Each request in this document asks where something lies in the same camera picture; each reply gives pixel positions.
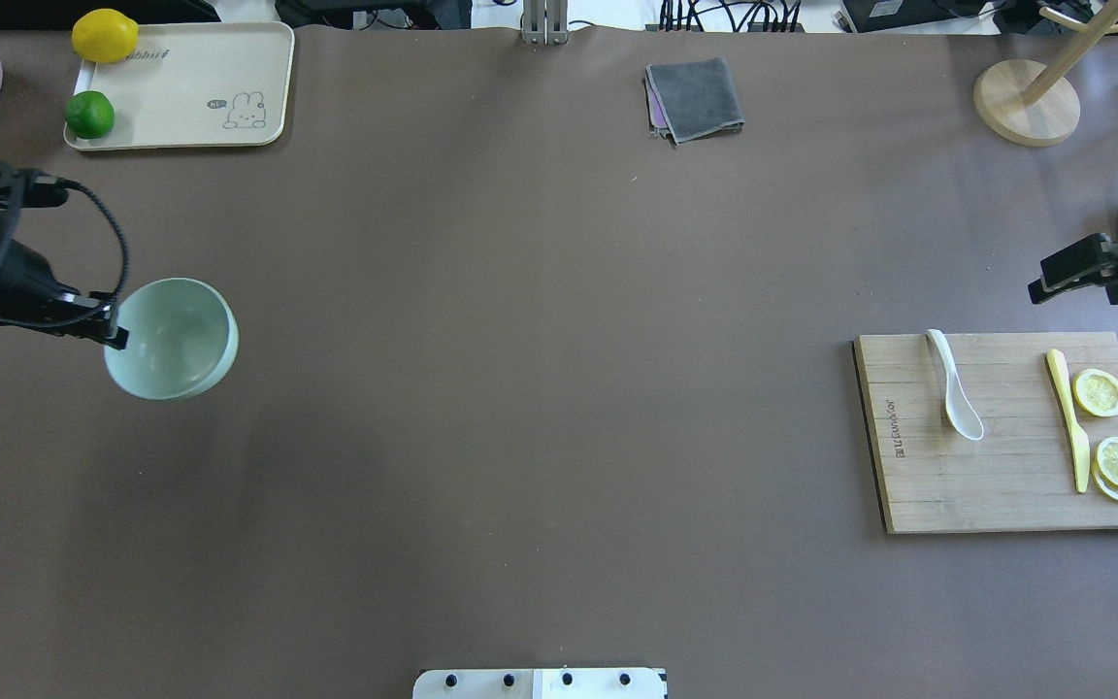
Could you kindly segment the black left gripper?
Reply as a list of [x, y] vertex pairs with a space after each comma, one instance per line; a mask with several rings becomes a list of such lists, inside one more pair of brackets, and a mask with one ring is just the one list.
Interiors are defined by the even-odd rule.
[[112, 350], [127, 347], [129, 331], [119, 325], [120, 292], [78, 290], [58, 282], [32, 282], [31, 328], [50, 336], [87, 338]]

